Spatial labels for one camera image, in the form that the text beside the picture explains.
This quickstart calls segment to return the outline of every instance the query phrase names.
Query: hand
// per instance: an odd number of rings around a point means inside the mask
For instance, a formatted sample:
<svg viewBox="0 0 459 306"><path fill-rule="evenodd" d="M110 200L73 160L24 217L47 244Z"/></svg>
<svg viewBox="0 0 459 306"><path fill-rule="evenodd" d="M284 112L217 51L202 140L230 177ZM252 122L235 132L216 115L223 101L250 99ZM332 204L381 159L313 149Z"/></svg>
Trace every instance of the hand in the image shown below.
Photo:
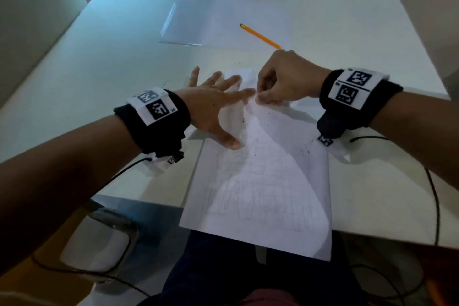
<svg viewBox="0 0 459 306"><path fill-rule="evenodd" d="M240 141L220 126L219 111L226 105L241 100L247 101L255 94L255 89L246 88L241 91L225 92L240 81L240 76L233 75L216 84L222 76L221 71L213 73L209 79L197 87L198 75L199 67L196 66L191 72L188 87L175 91L190 111L191 124L200 130L215 135L223 146L233 150L240 149L242 147Z"/></svg>
<svg viewBox="0 0 459 306"><path fill-rule="evenodd" d="M280 104L283 100L318 97L330 72L294 51L276 50L258 74L257 101Z"/></svg>

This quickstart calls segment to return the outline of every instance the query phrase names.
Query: black strap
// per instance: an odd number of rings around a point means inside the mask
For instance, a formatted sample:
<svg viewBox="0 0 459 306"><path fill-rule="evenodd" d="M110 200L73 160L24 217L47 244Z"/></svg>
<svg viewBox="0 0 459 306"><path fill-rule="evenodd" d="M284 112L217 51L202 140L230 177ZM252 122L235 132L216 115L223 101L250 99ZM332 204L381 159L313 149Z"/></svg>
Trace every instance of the black strap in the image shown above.
<svg viewBox="0 0 459 306"><path fill-rule="evenodd" d="M191 123L191 116L185 102L174 92L165 90L175 104L177 111L147 126L129 104L117 107L113 111L126 125L134 142L143 153L154 152L156 157L177 156L183 158L181 140L184 131Z"/></svg>
<svg viewBox="0 0 459 306"><path fill-rule="evenodd" d="M319 132L327 138L339 138L343 132L368 127L373 118L403 87L387 80L381 80L371 91L363 107L358 110L334 99L328 98L336 79L344 70L332 71L325 79L320 91L320 104L326 113L317 121Z"/></svg>

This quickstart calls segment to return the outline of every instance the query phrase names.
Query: table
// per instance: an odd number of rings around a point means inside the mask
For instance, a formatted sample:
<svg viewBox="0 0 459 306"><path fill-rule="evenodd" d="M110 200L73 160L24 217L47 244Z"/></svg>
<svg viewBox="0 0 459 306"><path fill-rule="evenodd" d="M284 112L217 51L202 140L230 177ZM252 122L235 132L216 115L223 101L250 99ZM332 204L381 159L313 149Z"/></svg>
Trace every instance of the table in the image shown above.
<svg viewBox="0 0 459 306"><path fill-rule="evenodd" d="M447 97L399 0L282 0L294 50L328 68L390 73L410 90ZM94 121L152 86L178 89L195 65L201 81L232 66L259 70L270 53L159 43L173 0L92 0L0 111L0 160ZM359 131L360 134L375 133ZM202 144L187 131L186 157L154 177L141 164L101 194L182 206ZM423 168L390 142L363 140L350 163L330 157L333 228L433 244L435 203ZM440 245L459 248L459 194L434 178Z"/></svg>

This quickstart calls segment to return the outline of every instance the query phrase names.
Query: person's left hand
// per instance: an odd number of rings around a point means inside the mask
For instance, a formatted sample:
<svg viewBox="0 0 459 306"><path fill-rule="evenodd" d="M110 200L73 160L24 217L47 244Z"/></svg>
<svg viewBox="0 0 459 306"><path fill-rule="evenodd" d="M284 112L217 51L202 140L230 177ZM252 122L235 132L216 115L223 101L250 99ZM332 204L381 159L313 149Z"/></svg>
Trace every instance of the person's left hand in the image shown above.
<svg viewBox="0 0 459 306"><path fill-rule="evenodd" d="M196 66L191 72L188 87L175 91L190 111L191 124L202 131L215 135L223 146L233 150L240 149L242 147L240 141L220 126L219 111L226 105L248 100L255 95L255 89L246 88L241 91L225 92L240 81L240 76L233 75L216 84L222 76L221 71L213 73L202 85L196 86L198 75L199 67Z"/></svg>

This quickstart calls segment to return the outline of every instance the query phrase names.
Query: wristband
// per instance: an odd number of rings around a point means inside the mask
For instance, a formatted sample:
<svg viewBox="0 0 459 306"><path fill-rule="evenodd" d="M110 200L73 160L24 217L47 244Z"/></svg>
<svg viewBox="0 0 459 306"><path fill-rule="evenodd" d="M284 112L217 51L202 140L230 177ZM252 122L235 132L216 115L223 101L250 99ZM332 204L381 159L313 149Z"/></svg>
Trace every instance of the wristband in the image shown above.
<svg viewBox="0 0 459 306"><path fill-rule="evenodd" d="M174 92L154 88L128 99L128 104L113 110L126 125L134 142L156 157L183 158L181 140L191 123L185 102Z"/></svg>
<svg viewBox="0 0 459 306"><path fill-rule="evenodd" d="M332 71L320 91L320 104L326 110L317 128L326 138L338 138L345 129L368 127L393 95L403 88L388 76L369 70Z"/></svg>

